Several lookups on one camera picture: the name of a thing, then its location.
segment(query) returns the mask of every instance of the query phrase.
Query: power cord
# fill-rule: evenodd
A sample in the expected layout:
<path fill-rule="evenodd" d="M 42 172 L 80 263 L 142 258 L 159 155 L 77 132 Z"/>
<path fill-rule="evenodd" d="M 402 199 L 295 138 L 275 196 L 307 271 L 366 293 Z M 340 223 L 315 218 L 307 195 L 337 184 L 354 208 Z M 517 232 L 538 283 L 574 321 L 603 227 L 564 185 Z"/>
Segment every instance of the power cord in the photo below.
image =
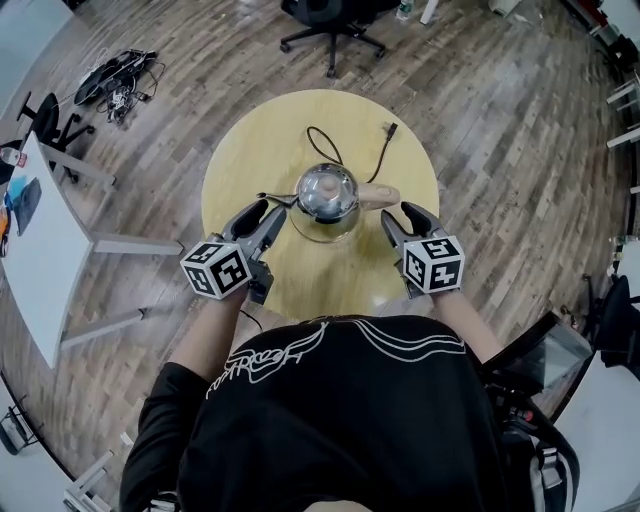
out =
<path fill-rule="evenodd" d="M 333 150 L 336 152 L 336 156 L 338 157 L 338 159 L 336 160 L 335 158 L 331 158 L 329 155 L 327 155 L 324 151 L 322 151 L 318 146 L 316 146 L 316 143 L 313 142 L 313 137 L 311 137 L 311 130 L 314 130 L 316 132 L 318 132 L 320 135 L 322 135 L 327 142 L 331 145 L 331 147 L 333 148 Z M 323 157 L 325 157 L 327 160 L 329 160 L 330 162 L 333 162 L 334 164 L 338 164 L 338 165 L 344 165 L 342 163 L 342 157 L 340 156 L 340 151 L 338 151 L 338 148 L 336 147 L 336 145 L 333 143 L 333 141 L 331 140 L 331 138 L 324 133 L 320 128 L 317 128 L 315 126 L 309 126 L 307 128 L 307 138 L 309 139 L 309 142 L 311 142 L 311 145 L 313 146 L 313 149 L 315 149 L 318 153 L 320 153 Z"/>
<path fill-rule="evenodd" d="M 391 139 L 393 139 L 393 136 L 395 135 L 397 129 L 398 129 L 398 125 L 396 123 L 393 123 L 389 127 L 389 131 L 387 132 L 387 139 L 384 141 L 384 146 L 382 146 L 382 152 L 380 153 L 380 158 L 378 158 L 378 167 L 376 167 L 376 171 L 373 173 L 373 176 L 371 176 L 371 178 L 367 181 L 367 183 L 372 183 L 373 180 L 375 180 L 376 177 L 378 176 L 378 173 L 380 172 L 380 167 L 382 167 L 382 160 L 384 160 L 384 155 L 387 152 L 387 146 L 389 145 L 389 142 L 391 142 Z"/>
<path fill-rule="evenodd" d="M 149 66 L 152 66 L 154 64 L 157 64 L 158 66 L 162 66 L 162 71 L 160 71 L 160 74 L 158 75 L 158 77 L 156 78 L 156 76 L 153 74 L 153 72 L 150 69 L 147 69 L 147 67 L 144 67 L 141 71 L 140 71 L 140 76 L 142 76 L 144 73 L 149 73 L 149 76 L 151 77 L 151 79 L 153 80 L 153 83 L 151 85 L 149 85 L 144 91 L 137 91 L 137 81 L 135 80 L 135 78 L 133 79 L 134 84 L 132 88 L 129 91 L 128 96 L 131 98 L 131 105 L 128 106 L 127 112 L 129 113 L 130 111 L 132 111 L 136 105 L 138 104 L 139 101 L 142 101 L 143 103 L 152 100 L 155 95 L 156 92 L 158 91 L 158 84 L 160 82 L 160 79 L 162 78 L 162 76 L 164 75 L 164 72 L 167 69 L 166 64 L 164 64 L 163 62 L 158 62 L 157 60 L 153 60 L 149 62 Z M 107 112 L 109 112 L 110 110 L 112 110 L 112 107 L 110 107 L 110 100 L 111 100 L 111 96 L 113 94 L 113 92 L 122 85 L 122 83 L 120 81 L 115 82 L 114 84 L 110 85 L 109 83 L 105 84 L 105 96 L 106 98 L 103 99 L 100 103 L 98 103 L 98 105 L 96 105 L 96 112 L 100 113 L 100 114 L 105 114 Z M 151 94 L 148 94 L 147 91 L 149 91 L 151 88 L 153 88 L 153 92 Z"/>
<path fill-rule="evenodd" d="M 376 167 L 376 170 L 373 173 L 373 176 L 371 176 L 371 178 L 369 178 L 369 180 L 367 180 L 367 183 L 372 183 L 373 180 L 375 180 L 376 177 L 378 176 L 378 173 L 380 172 L 380 168 L 382 167 L 382 161 L 384 160 L 384 155 L 386 154 L 387 147 L 389 146 L 389 142 L 391 142 L 391 139 L 393 139 L 393 136 L 395 135 L 397 130 L 398 130 L 398 125 L 396 123 L 392 123 L 391 126 L 389 127 L 389 130 L 387 131 L 387 138 L 384 141 L 384 146 L 382 146 L 382 151 L 380 153 L 380 158 L 378 158 L 378 165 Z M 318 146 L 316 146 L 316 143 L 313 141 L 313 137 L 311 136 L 311 132 L 312 131 L 318 132 L 320 135 L 322 135 L 326 139 L 326 141 L 329 143 L 329 145 L 335 151 L 337 159 L 330 157 L 324 151 L 322 151 Z M 330 162 L 333 162 L 334 164 L 344 165 L 344 163 L 342 161 L 342 157 L 340 156 L 340 151 L 338 151 L 338 148 L 336 147 L 336 145 L 331 140 L 331 137 L 329 137 L 320 128 L 318 128 L 316 126 L 309 126 L 307 128 L 307 138 L 309 139 L 309 142 L 313 146 L 313 149 L 315 149 L 316 152 L 318 152 L 324 158 L 326 158 Z"/>
<path fill-rule="evenodd" d="M 254 317 L 252 317 L 249 313 L 247 313 L 244 309 L 240 310 L 240 313 L 242 313 L 244 316 L 246 316 L 249 320 L 252 320 L 257 326 L 258 329 L 260 329 L 260 332 L 264 332 L 264 330 L 262 329 L 262 325 L 260 324 L 260 322 L 258 322 Z"/>

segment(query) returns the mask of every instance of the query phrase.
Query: white desk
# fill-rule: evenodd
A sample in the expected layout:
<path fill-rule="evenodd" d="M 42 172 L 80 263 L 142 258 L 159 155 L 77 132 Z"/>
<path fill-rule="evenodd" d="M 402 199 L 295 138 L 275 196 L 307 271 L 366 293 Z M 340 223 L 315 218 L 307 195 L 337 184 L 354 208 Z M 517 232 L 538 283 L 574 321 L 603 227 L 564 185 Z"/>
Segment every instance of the white desk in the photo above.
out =
<path fill-rule="evenodd" d="M 429 0 L 427 2 L 427 5 L 424 8 L 424 12 L 422 13 L 422 17 L 420 18 L 420 23 L 426 25 L 431 21 L 431 17 L 435 12 L 436 7 L 438 7 L 438 2 L 439 0 Z"/>
<path fill-rule="evenodd" d="M 65 331 L 69 305 L 92 252 L 178 255 L 177 242 L 149 240 L 89 231 L 65 198 L 49 167 L 49 161 L 69 167 L 103 182 L 113 191 L 115 178 L 92 166 L 41 145 L 32 133 L 22 150 L 27 154 L 23 169 L 16 167 L 12 179 L 38 178 L 42 197 L 29 226 L 18 236 L 12 214 L 9 251 L 2 265 L 13 297 L 35 344 L 53 367 L 60 349 L 142 320 L 134 310 L 117 317 Z"/>

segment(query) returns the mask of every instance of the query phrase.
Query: desk leg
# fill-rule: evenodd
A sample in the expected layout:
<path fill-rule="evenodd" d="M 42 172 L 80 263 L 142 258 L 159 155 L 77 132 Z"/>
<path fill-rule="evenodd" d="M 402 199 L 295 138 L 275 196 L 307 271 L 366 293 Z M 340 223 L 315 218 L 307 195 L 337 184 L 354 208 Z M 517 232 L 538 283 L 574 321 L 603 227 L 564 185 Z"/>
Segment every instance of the desk leg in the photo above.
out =
<path fill-rule="evenodd" d="M 609 96 L 607 98 L 607 103 L 611 104 L 614 101 L 619 100 L 620 98 L 624 98 L 627 94 L 629 94 L 630 92 L 633 92 L 635 88 L 636 88 L 636 84 L 627 85 L 621 91 L 618 91 L 617 93 L 612 94 L 611 96 Z"/>
<path fill-rule="evenodd" d="M 634 142 L 640 137 L 640 128 L 636 128 L 635 130 L 630 131 L 629 133 L 625 133 L 624 135 L 620 135 L 620 137 L 616 137 L 615 139 L 611 139 L 607 142 L 607 146 L 612 148 L 617 146 L 618 144 L 622 144 L 623 142 L 632 141 Z"/>
<path fill-rule="evenodd" d="M 45 144 L 41 144 L 42 152 L 44 155 L 51 161 L 60 164 L 64 167 L 68 167 L 80 174 L 84 174 L 98 181 L 102 181 L 107 185 L 113 185 L 116 182 L 115 176 L 111 176 L 104 171 L 100 171 L 96 169 L 92 165 L 89 165 L 82 160 L 78 160 L 77 158 L 73 158 L 72 156 L 63 153 L 62 151 L 58 151 L 57 149 L 53 149 L 50 146 Z"/>
<path fill-rule="evenodd" d="M 105 320 L 98 320 L 97 322 L 91 322 L 88 325 L 65 331 L 62 333 L 62 341 L 60 342 L 60 350 L 66 350 L 68 348 L 84 343 L 85 341 L 97 338 L 103 334 L 122 329 L 128 325 L 135 324 L 144 318 L 144 311 L 141 309 L 135 309 L 129 313 L 115 316 L 113 318 L 107 318 Z"/>
<path fill-rule="evenodd" d="M 629 108 L 631 105 L 635 105 L 636 103 L 638 103 L 638 100 L 633 100 L 633 101 L 630 101 L 629 103 L 625 103 L 621 107 L 618 107 L 618 112 L 620 112 L 621 110 L 624 110 L 625 108 Z"/>
<path fill-rule="evenodd" d="M 152 240 L 138 236 L 114 235 L 95 231 L 92 236 L 95 243 L 93 252 L 178 256 L 184 250 L 182 244 L 168 240 Z"/>
<path fill-rule="evenodd" d="M 109 450 L 102 457 L 100 457 L 89 469 L 87 469 L 82 475 L 78 477 L 78 479 L 71 484 L 68 491 L 72 494 L 80 491 L 82 494 L 88 491 L 95 485 L 98 479 L 101 476 L 106 475 L 106 471 L 104 470 L 104 466 L 106 466 L 107 462 L 111 460 L 113 457 L 113 452 Z"/>
<path fill-rule="evenodd" d="M 635 81 L 636 81 L 636 79 L 635 79 L 635 78 L 632 78 L 632 79 L 631 79 L 631 80 L 629 80 L 628 82 L 623 83 L 620 87 L 616 87 L 616 88 L 613 90 L 613 92 L 616 92 L 616 91 L 619 91 L 619 90 L 621 90 L 621 89 L 624 89 L 624 88 L 625 88 L 625 87 L 627 87 L 629 84 L 632 84 L 632 83 L 634 83 Z"/>
<path fill-rule="evenodd" d="M 422 23 L 423 25 L 429 23 L 429 21 L 431 21 L 433 13 L 436 10 L 436 7 L 438 7 L 438 0 L 429 0 L 427 6 L 424 8 L 424 12 L 422 13 L 422 18 L 420 18 L 420 23 Z"/>

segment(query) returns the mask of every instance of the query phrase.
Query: bottle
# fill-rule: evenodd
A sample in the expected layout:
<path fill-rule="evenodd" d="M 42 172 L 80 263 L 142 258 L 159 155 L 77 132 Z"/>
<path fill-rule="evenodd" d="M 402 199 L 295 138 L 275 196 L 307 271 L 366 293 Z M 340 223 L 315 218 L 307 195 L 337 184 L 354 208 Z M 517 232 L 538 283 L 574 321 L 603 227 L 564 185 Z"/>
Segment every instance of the bottle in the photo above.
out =
<path fill-rule="evenodd" d="M 24 167 L 27 155 L 13 148 L 0 148 L 0 160 L 13 167 Z"/>
<path fill-rule="evenodd" d="M 413 11 L 413 0 L 401 0 L 396 18 L 400 21 L 407 21 L 411 17 L 411 11 Z"/>
<path fill-rule="evenodd" d="M 609 242 L 613 243 L 613 245 L 624 245 L 629 242 L 637 242 L 638 237 L 633 235 L 624 235 L 624 236 L 615 236 L 613 238 L 609 238 Z"/>

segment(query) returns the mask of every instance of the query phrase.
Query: office chair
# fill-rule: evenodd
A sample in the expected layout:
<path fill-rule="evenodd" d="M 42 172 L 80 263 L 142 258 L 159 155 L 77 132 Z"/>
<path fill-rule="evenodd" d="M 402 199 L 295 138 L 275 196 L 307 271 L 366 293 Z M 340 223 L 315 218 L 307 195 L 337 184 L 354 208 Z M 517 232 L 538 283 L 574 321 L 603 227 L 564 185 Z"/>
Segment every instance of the office chair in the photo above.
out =
<path fill-rule="evenodd" d="M 384 57 L 386 46 L 365 35 L 366 29 L 357 27 L 354 22 L 362 14 L 358 12 L 357 0 L 283 0 L 282 10 L 307 25 L 307 30 L 298 32 L 280 40 L 283 53 L 291 51 L 291 41 L 307 37 L 329 34 L 331 37 L 328 78 L 336 77 L 336 48 L 338 35 L 358 39 L 377 48 L 377 59 Z"/>
<path fill-rule="evenodd" d="M 502 352 L 476 365 L 506 454 L 506 486 L 519 511 L 533 512 L 533 503 L 565 511 L 575 502 L 580 480 L 576 452 L 531 397 L 590 357 L 586 340 L 547 312 Z M 559 463 L 563 458 L 566 464 Z M 542 478 L 534 477 L 536 472 Z M 534 496 L 542 498 L 541 491 L 544 499 L 537 501 Z"/>
<path fill-rule="evenodd" d="M 95 127 L 87 125 L 69 134 L 73 123 L 78 123 L 81 120 L 78 114 L 71 114 L 71 117 L 67 121 L 64 129 L 62 130 L 62 132 L 60 132 L 60 130 L 58 130 L 60 108 L 58 107 L 58 99 L 56 98 L 55 94 L 48 94 L 38 108 L 37 112 L 31 110 L 27 105 L 27 103 L 29 102 L 29 98 L 31 98 L 31 92 L 27 94 L 27 97 L 22 104 L 22 108 L 20 109 L 20 113 L 18 114 L 16 121 L 19 121 L 23 115 L 32 119 L 33 122 L 29 127 L 27 136 L 29 133 L 34 132 L 38 137 L 38 140 L 42 144 L 46 144 L 47 146 L 51 146 L 52 148 L 57 149 L 62 153 L 66 153 L 69 144 L 76 140 L 80 135 L 85 132 L 87 132 L 89 135 L 95 133 Z M 71 181 L 73 181 L 74 183 L 78 182 L 78 176 L 73 174 L 66 167 L 65 172 L 71 178 Z"/>
<path fill-rule="evenodd" d="M 623 365 L 640 379 L 640 311 L 633 306 L 640 304 L 640 296 L 631 297 L 627 277 L 616 276 L 606 297 L 599 299 L 593 292 L 591 276 L 582 278 L 589 292 L 583 334 L 594 350 L 601 351 L 605 366 Z"/>
<path fill-rule="evenodd" d="M 44 423 L 42 423 L 37 429 L 32 429 L 22 406 L 22 402 L 26 397 L 26 395 L 23 396 L 15 405 L 9 407 L 7 414 L 0 420 L 0 442 L 11 455 L 18 455 L 27 446 L 39 443 L 38 436 L 40 430 L 44 427 Z M 9 436 L 9 430 L 5 428 L 5 424 L 9 425 L 9 430 L 15 432 L 15 438 L 19 438 L 20 444 L 16 444 L 15 438 L 12 439 Z"/>

